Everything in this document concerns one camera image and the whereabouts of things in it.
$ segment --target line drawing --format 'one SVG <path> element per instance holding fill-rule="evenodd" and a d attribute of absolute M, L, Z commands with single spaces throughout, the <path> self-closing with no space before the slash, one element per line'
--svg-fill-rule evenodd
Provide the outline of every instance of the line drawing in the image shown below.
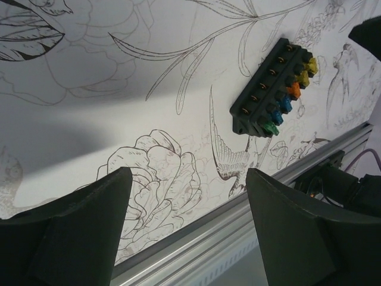
<path fill-rule="evenodd" d="M 181 228 L 205 195 L 195 156 L 163 130 L 118 148 L 96 180 L 119 167 L 131 168 L 133 185 L 116 264 Z"/>
<path fill-rule="evenodd" d="M 278 35 L 278 31 L 280 28 L 280 25 L 283 23 L 283 20 L 286 18 L 288 13 L 284 13 L 282 17 L 278 20 L 278 22 L 275 24 L 274 30 L 271 31 L 270 36 L 268 36 L 267 42 L 264 44 L 262 48 L 262 52 L 266 52 L 269 47 L 272 46 L 272 43 L 275 42 L 276 36 Z"/>
<path fill-rule="evenodd" d="M 270 145 L 271 138 L 261 153 L 258 153 L 257 137 L 248 136 L 246 148 L 240 152 L 232 152 L 218 134 L 217 125 L 214 121 L 213 93 L 210 89 L 210 134 L 214 163 L 217 173 L 222 180 L 227 181 L 236 178 L 229 191 L 229 199 L 246 191 L 246 173 L 248 168 L 260 168 Z"/>
<path fill-rule="evenodd" d="M 371 2 L 371 7 L 366 11 L 367 4 Z M 350 11 L 356 11 L 354 16 L 340 29 L 339 33 L 344 32 L 347 28 L 355 24 L 360 24 L 364 20 L 373 16 L 379 0 L 359 0 L 351 7 Z"/>
<path fill-rule="evenodd" d="M 45 55 L 63 37 L 30 8 L 13 0 L 0 0 L 0 60 L 32 60 Z"/>
<path fill-rule="evenodd" d="M 333 58 L 333 67 L 337 69 L 336 75 L 333 77 L 329 88 L 326 104 L 326 120 L 327 128 L 329 128 L 329 117 L 334 97 L 341 96 L 342 104 L 345 99 L 349 100 L 349 82 L 348 72 L 349 65 L 354 61 L 357 70 L 360 68 L 356 51 L 350 43 L 346 43 L 343 46 L 343 50 Z M 338 87 L 342 85 L 342 92 L 338 92 Z"/>
<path fill-rule="evenodd" d="M 305 106 L 304 106 L 301 98 L 299 98 L 298 102 L 299 102 L 299 107 L 298 107 L 298 112 L 296 114 L 296 118 L 300 119 L 300 118 L 302 118 L 302 116 L 305 113 Z"/>
<path fill-rule="evenodd" d="M 334 124 L 337 130 L 342 128 L 353 128 L 365 122 L 371 115 L 374 105 L 380 95 L 381 79 L 380 79 L 381 64 L 376 58 L 366 72 L 359 78 L 356 83 L 356 90 L 349 98 L 351 107 L 345 114 L 345 117 L 339 118 Z"/>
<path fill-rule="evenodd" d="M 270 154 L 275 159 L 270 162 L 269 169 L 274 170 L 276 167 L 277 170 L 280 170 L 288 158 L 288 147 L 286 142 L 282 140 L 275 143 L 270 149 Z"/>
<path fill-rule="evenodd" d="M 73 13 L 66 5 L 65 0 L 29 0 L 29 2 L 51 16 Z"/>
<path fill-rule="evenodd" d="M 334 29 L 338 16 L 345 14 L 343 7 L 344 0 L 329 0 L 324 12 L 312 18 L 311 13 L 316 3 L 317 2 L 314 2 L 308 8 L 293 40 L 295 44 L 309 51 L 313 51 L 314 46 L 320 42 L 321 33 L 326 30 Z"/>
<path fill-rule="evenodd" d="M 321 148 L 322 146 L 330 142 L 328 139 L 316 138 L 316 135 L 317 135 L 317 132 L 314 132 L 312 139 L 310 139 L 309 141 L 301 141 L 302 146 L 294 149 L 286 166 L 289 166 L 292 163 L 304 158 L 309 153 L 312 153 L 313 151 Z"/>
<path fill-rule="evenodd" d="M 326 61 L 326 58 L 322 55 L 318 55 L 316 59 L 317 59 L 318 70 L 315 76 L 313 77 L 313 83 L 315 83 L 316 85 L 319 85 L 321 81 L 323 80 L 324 74 L 326 73 L 327 61 Z"/>
<path fill-rule="evenodd" d="M 0 2 L 0 19 L 7 9 L 3 9 L 5 0 Z M 127 57 L 121 52 L 111 39 L 109 33 L 116 33 L 127 41 L 139 35 L 139 43 L 144 45 L 151 37 L 150 28 L 154 25 L 151 5 L 154 0 L 117 1 L 113 5 L 105 6 L 101 1 L 83 0 L 78 3 L 68 2 L 70 13 L 66 10 L 61 15 L 47 15 L 38 6 L 34 8 L 39 17 L 50 17 L 55 29 L 63 34 L 60 44 L 47 54 L 29 61 L 36 65 L 38 73 L 24 73 L 26 66 L 0 66 L 0 95 L 12 96 L 39 106 L 52 106 L 63 102 L 67 97 L 79 99 L 119 99 L 125 98 L 129 79 L 136 70 L 135 58 Z M 45 0 L 34 1 L 37 5 L 44 5 Z M 46 9 L 62 8 L 62 0 L 52 0 L 46 3 Z M 122 11 L 113 17 L 104 17 L 107 11 Z M 76 61 L 68 58 L 80 58 L 83 71 L 77 72 L 75 80 L 68 80 L 73 71 L 79 68 Z M 101 63 L 102 69 L 97 73 L 101 76 L 89 76 L 93 73 L 93 63 Z M 31 89 L 24 88 L 24 82 L 41 82 Z"/>
<path fill-rule="evenodd" d="M 197 70 L 198 66 L 201 64 L 204 57 L 207 55 L 208 51 L 210 50 L 213 40 L 232 30 L 237 27 L 241 27 L 243 25 L 248 25 L 245 32 L 242 35 L 240 44 L 239 44 L 239 50 L 238 50 L 238 66 L 239 70 L 244 76 L 250 76 L 251 73 L 248 70 L 246 64 L 245 64 L 245 50 L 246 50 L 246 41 L 247 38 L 254 26 L 254 24 L 258 21 L 265 20 L 272 17 L 277 17 L 278 15 L 284 15 L 288 14 L 292 11 L 298 10 L 302 7 L 305 7 L 307 5 L 310 5 L 315 0 L 307 0 L 299 5 L 296 5 L 292 8 L 285 9 L 283 11 L 270 13 L 270 14 L 264 14 L 259 16 L 257 12 L 254 9 L 254 5 L 250 0 L 245 1 L 246 11 L 228 3 L 224 0 L 187 0 L 192 1 L 198 5 L 202 5 L 205 8 L 208 8 L 209 10 L 219 14 L 222 17 L 230 18 L 234 20 L 238 20 L 237 22 L 226 26 L 209 36 L 205 37 L 203 40 L 199 41 L 198 43 L 180 50 L 180 51 L 174 51 L 174 52 L 165 52 L 165 53 L 159 53 L 159 52 L 152 52 L 147 51 L 144 49 L 140 49 L 138 47 L 135 47 L 133 45 L 130 45 L 126 41 L 123 41 L 119 39 L 118 37 L 112 35 L 110 33 L 110 36 L 114 40 L 114 42 L 118 45 L 118 47 L 125 52 L 128 55 L 131 55 L 132 57 L 141 59 L 141 60 L 147 60 L 147 61 L 167 61 L 167 60 L 173 60 L 173 62 L 169 65 L 169 67 L 161 74 L 161 76 L 156 80 L 156 82 L 153 84 L 151 89 L 148 91 L 146 100 L 152 95 L 152 93 L 155 91 L 155 88 L 161 83 L 161 81 L 181 62 L 183 62 L 188 55 L 191 53 L 202 50 L 198 56 L 194 59 L 194 61 L 190 64 L 188 71 L 183 76 L 183 80 L 180 84 L 179 91 L 177 93 L 176 98 L 176 113 L 180 114 L 183 109 L 185 95 L 186 95 L 186 89 L 188 87 L 188 83 L 190 79 L 192 78 L 193 73 Z"/>
<path fill-rule="evenodd" d="M 55 198 L 50 198 L 27 207 L 15 206 L 14 200 L 22 181 L 23 167 L 19 160 L 10 154 L 8 148 L 3 146 L 0 153 L 0 219 L 9 219 L 17 213 L 25 212 L 55 200 Z"/>

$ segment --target leaf drawing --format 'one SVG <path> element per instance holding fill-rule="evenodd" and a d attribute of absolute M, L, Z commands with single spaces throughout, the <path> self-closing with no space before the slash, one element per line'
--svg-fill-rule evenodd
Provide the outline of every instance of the leaf drawing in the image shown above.
<path fill-rule="evenodd" d="M 270 149 L 270 153 L 276 158 L 276 168 L 280 170 L 288 158 L 288 147 L 286 142 L 277 142 L 273 148 Z"/>
<path fill-rule="evenodd" d="M 365 0 L 358 0 L 355 4 L 353 4 L 350 11 L 354 11 L 354 10 L 359 9 L 359 7 L 362 6 L 362 4 L 364 2 L 365 2 Z"/>
<path fill-rule="evenodd" d="M 287 15 L 288 13 L 284 13 L 282 18 L 280 18 L 279 21 L 276 23 L 274 30 L 271 31 L 270 36 L 267 39 L 267 42 L 264 44 L 262 48 L 262 52 L 266 51 L 271 46 L 271 44 L 274 41 L 274 38 L 278 34 L 280 25 L 282 24 L 283 20 L 286 18 Z"/>
<path fill-rule="evenodd" d="M 284 140 L 277 142 L 273 148 L 270 149 L 270 153 L 274 157 L 279 157 L 282 153 L 284 153 L 284 150 L 287 148 L 286 142 Z"/>
<path fill-rule="evenodd" d="M 254 5 L 252 3 L 252 0 L 243 0 L 245 5 L 246 5 L 246 8 L 249 10 L 250 14 L 254 17 L 258 17 L 258 14 L 254 8 Z"/>
<path fill-rule="evenodd" d="M 254 27 L 255 22 L 252 22 L 245 30 L 245 33 L 243 33 L 241 41 L 239 42 L 239 48 L 238 48 L 238 67 L 241 71 L 242 75 L 250 77 L 250 71 L 245 63 L 245 51 L 246 51 L 246 42 L 248 40 L 249 34 L 251 29 Z"/>
<path fill-rule="evenodd" d="M 186 88 L 188 87 L 188 83 L 191 80 L 193 73 L 196 71 L 197 67 L 201 64 L 201 61 L 204 59 L 204 57 L 207 55 L 208 51 L 210 50 L 210 47 L 212 46 L 213 41 L 214 39 L 209 40 L 205 48 L 202 49 L 202 51 L 198 54 L 198 56 L 195 58 L 192 64 L 190 64 L 186 73 L 183 76 L 183 80 L 181 81 L 180 88 L 177 93 L 177 99 L 176 99 L 177 114 L 180 114 L 181 111 L 183 110 L 185 92 L 186 92 Z"/>
<path fill-rule="evenodd" d="M 244 10 L 224 1 L 224 0 L 187 0 L 193 1 L 197 4 L 207 7 L 208 9 L 216 12 L 217 14 L 230 18 L 230 19 L 245 19 L 251 18 L 252 15 L 246 13 Z"/>
<path fill-rule="evenodd" d="M 339 30 L 339 33 L 345 31 L 347 28 L 352 27 L 354 24 L 357 24 L 358 22 L 364 21 L 364 15 L 365 8 L 369 0 L 359 0 L 353 6 L 351 7 L 350 11 L 356 11 L 356 13 L 353 15 L 353 17 Z M 376 10 L 377 4 L 379 3 L 379 0 L 373 0 L 373 3 L 369 10 L 369 17 L 371 17 Z"/>
<path fill-rule="evenodd" d="M 248 12 L 245 12 L 244 10 L 228 3 L 225 0 L 187 0 L 192 1 L 198 5 L 202 5 L 214 12 L 216 12 L 219 15 L 222 15 L 223 17 L 232 18 L 235 20 L 240 20 L 238 22 L 235 22 L 231 25 L 228 25 L 210 35 L 202 39 L 201 41 L 195 43 L 194 45 L 182 49 L 179 51 L 174 52 L 165 52 L 165 53 L 159 53 L 159 52 L 151 52 L 144 49 L 137 48 L 135 46 L 132 46 L 128 44 L 127 42 L 113 36 L 110 34 L 112 39 L 114 40 L 115 44 L 120 48 L 121 51 L 124 53 L 131 55 L 132 57 L 139 58 L 141 60 L 148 60 L 148 61 L 166 61 L 166 60 L 174 60 L 173 63 L 170 64 L 170 66 L 160 75 L 160 77 L 155 81 L 153 86 L 150 88 L 150 90 L 147 93 L 146 100 L 151 96 L 151 94 L 154 92 L 156 87 L 161 83 L 161 81 L 181 62 L 183 62 L 189 54 L 194 54 L 195 51 L 205 46 L 205 48 L 202 50 L 200 54 L 197 54 L 195 60 L 192 62 L 192 64 L 188 67 L 188 71 L 184 74 L 179 91 L 177 93 L 176 98 L 176 112 L 177 114 L 180 114 L 183 110 L 183 104 L 185 100 L 186 95 L 186 88 L 189 84 L 190 79 L 192 78 L 192 75 L 195 73 L 196 69 L 200 65 L 202 59 L 206 56 L 206 53 L 210 50 L 210 46 L 212 44 L 212 40 L 214 40 L 216 37 L 233 30 L 237 27 L 241 27 L 243 25 L 249 24 L 248 28 L 246 28 L 245 33 L 242 35 L 241 42 L 239 44 L 239 50 L 238 50 L 238 66 L 241 71 L 241 73 L 244 76 L 250 76 L 250 71 L 247 68 L 245 64 L 245 49 L 246 49 L 246 42 L 249 36 L 249 33 L 251 29 L 254 26 L 254 23 L 257 21 L 265 20 L 272 17 L 277 17 L 279 15 L 284 15 L 287 13 L 290 13 L 291 11 L 295 11 L 297 9 L 300 9 L 304 6 L 310 5 L 311 3 L 315 2 L 316 0 L 306 0 L 301 4 L 298 4 L 294 7 L 285 9 L 283 11 L 278 11 L 275 13 L 265 14 L 258 16 L 256 10 L 254 9 L 254 5 L 252 4 L 251 0 L 244 0 L 245 5 L 248 9 Z"/>
<path fill-rule="evenodd" d="M 51 16 L 73 13 L 66 5 L 65 0 L 29 0 L 29 2 Z"/>
<path fill-rule="evenodd" d="M 0 60 L 32 60 L 49 52 L 63 37 L 31 9 L 0 0 Z"/>

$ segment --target black plastic part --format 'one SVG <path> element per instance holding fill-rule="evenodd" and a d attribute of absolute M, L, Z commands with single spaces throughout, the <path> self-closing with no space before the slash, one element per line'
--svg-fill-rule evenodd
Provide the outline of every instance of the black plastic part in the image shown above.
<path fill-rule="evenodd" d="M 365 175 L 344 208 L 364 215 L 381 217 L 381 176 Z"/>
<path fill-rule="evenodd" d="M 379 285 L 381 219 L 332 206 L 257 169 L 246 186 L 269 286 Z"/>
<path fill-rule="evenodd" d="M 380 32 L 381 16 L 378 16 L 355 26 L 348 37 L 381 60 L 381 38 L 377 36 Z"/>
<path fill-rule="evenodd" d="M 298 191 L 303 192 L 304 194 L 307 193 L 308 187 L 310 186 L 311 181 L 316 176 L 321 175 L 321 171 L 326 166 L 332 166 L 334 168 L 339 168 L 341 166 L 341 162 L 344 158 L 345 152 L 340 150 L 327 159 L 325 159 L 320 164 L 312 167 L 310 170 L 304 172 L 301 176 L 299 176 L 295 181 L 295 189 Z"/>
<path fill-rule="evenodd" d="M 312 53 L 306 49 L 281 38 L 230 108 L 233 132 L 272 137 L 272 134 L 264 131 L 258 120 L 260 117 L 268 118 L 269 104 L 286 113 L 280 110 L 277 101 L 288 94 L 286 87 L 291 87 L 295 75 L 304 70 L 303 63 L 309 62 L 311 57 Z"/>
<path fill-rule="evenodd" d="M 0 220 L 0 285 L 109 285 L 131 186 L 130 169 L 120 168 Z"/>
<path fill-rule="evenodd" d="M 325 166 L 317 174 L 323 182 L 324 195 L 345 204 L 358 187 L 358 178 L 333 166 Z"/>

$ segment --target terminal block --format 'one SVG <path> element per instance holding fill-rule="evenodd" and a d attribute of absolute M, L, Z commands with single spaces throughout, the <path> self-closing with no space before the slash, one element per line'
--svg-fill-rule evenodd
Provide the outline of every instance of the terminal block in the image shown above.
<path fill-rule="evenodd" d="M 230 108 L 233 131 L 257 137 L 278 135 L 283 115 L 317 73 L 312 53 L 281 38 Z"/>

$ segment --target plant stem drawing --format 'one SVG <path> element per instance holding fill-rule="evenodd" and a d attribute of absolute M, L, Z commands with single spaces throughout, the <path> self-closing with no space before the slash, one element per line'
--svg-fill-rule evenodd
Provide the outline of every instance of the plant stem drawing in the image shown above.
<path fill-rule="evenodd" d="M 23 168 L 19 160 L 10 154 L 7 147 L 3 147 L 0 152 L 0 219 L 9 219 L 17 213 L 54 200 L 54 198 L 51 198 L 34 206 L 16 207 L 14 200 L 22 181 Z"/>
<path fill-rule="evenodd" d="M 367 4 L 371 2 L 370 7 L 366 9 Z M 355 24 L 360 24 L 364 20 L 371 18 L 376 10 L 379 0 L 358 0 L 351 7 L 350 11 L 356 11 L 353 17 L 340 29 L 339 33 L 344 32 L 347 28 Z"/>
<path fill-rule="evenodd" d="M 32 60 L 45 55 L 63 37 L 31 9 L 13 0 L 0 0 L 0 60 Z"/>
<path fill-rule="evenodd" d="M 213 95 L 210 89 L 210 135 L 213 152 L 213 159 L 217 173 L 222 180 L 227 181 L 236 178 L 229 191 L 229 199 L 246 191 L 246 173 L 248 168 L 260 168 L 266 155 L 271 138 L 259 154 L 257 150 L 257 137 L 249 136 L 245 150 L 232 152 L 218 134 L 217 125 L 214 121 Z"/>
<path fill-rule="evenodd" d="M 180 51 L 174 51 L 174 52 L 165 52 L 165 53 L 159 53 L 159 52 L 151 52 L 144 49 L 137 48 L 135 46 L 132 46 L 128 44 L 127 42 L 119 39 L 118 37 L 111 35 L 114 42 L 118 45 L 118 47 L 125 52 L 128 55 L 131 55 L 132 57 L 141 59 L 141 60 L 147 60 L 147 61 L 166 61 L 166 60 L 174 60 L 172 64 L 164 71 L 164 73 L 156 80 L 156 82 L 153 84 L 152 88 L 149 90 L 146 100 L 151 96 L 151 94 L 155 91 L 155 88 L 160 84 L 160 82 L 182 61 L 185 60 L 185 58 L 196 51 L 197 49 L 202 49 L 202 52 L 195 58 L 195 60 L 192 62 L 192 64 L 189 66 L 187 73 L 184 75 L 182 84 L 180 85 L 179 91 L 177 93 L 177 100 L 176 100 L 176 112 L 177 114 L 180 114 L 182 112 L 182 108 L 184 105 L 185 95 L 186 95 L 186 88 L 188 86 L 188 83 L 192 77 L 192 74 L 195 72 L 195 70 L 198 68 L 198 66 L 201 64 L 202 60 L 210 50 L 213 40 L 232 30 L 237 27 L 241 27 L 243 25 L 248 24 L 249 26 L 246 28 L 240 45 L 239 45 L 239 51 L 238 51 L 238 66 L 241 71 L 241 73 L 244 76 L 250 76 L 250 71 L 248 70 L 246 64 L 245 64 L 245 50 L 246 50 L 246 41 L 250 34 L 251 29 L 253 28 L 254 24 L 258 21 L 265 20 L 272 17 L 277 17 L 278 15 L 284 15 L 288 14 L 292 11 L 295 11 L 297 9 L 300 9 L 304 6 L 310 5 L 315 0 L 307 0 L 303 3 L 296 5 L 292 8 L 288 8 L 283 11 L 265 14 L 259 16 L 257 12 L 254 9 L 254 6 L 250 0 L 245 1 L 246 9 L 247 11 L 244 11 L 230 3 L 224 0 L 205 0 L 205 1 L 198 1 L 198 0 L 188 0 L 192 1 L 198 5 L 202 5 L 206 8 L 208 8 L 211 11 L 214 11 L 215 13 L 221 15 L 225 18 L 230 18 L 234 20 L 239 20 L 238 22 L 235 22 L 229 26 L 226 26 L 203 40 L 199 41 L 198 43 L 180 50 Z"/>
<path fill-rule="evenodd" d="M 326 120 L 327 127 L 329 128 L 329 117 L 334 97 L 341 96 L 342 104 L 345 99 L 349 99 L 349 82 L 348 72 L 349 65 L 354 61 L 357 69 L 359 69 L 359 62 L 357 54 L 351 44 L 346 43 L 343 46 L 343 51 L 340 52 L 333 59 L 333 67 L 337 69 L 336 75 L 333 77 L 328 89 L 327 105 L 326 105 Z M 337 92 L 338 87 L 342 85 L 342 92 Z"/>

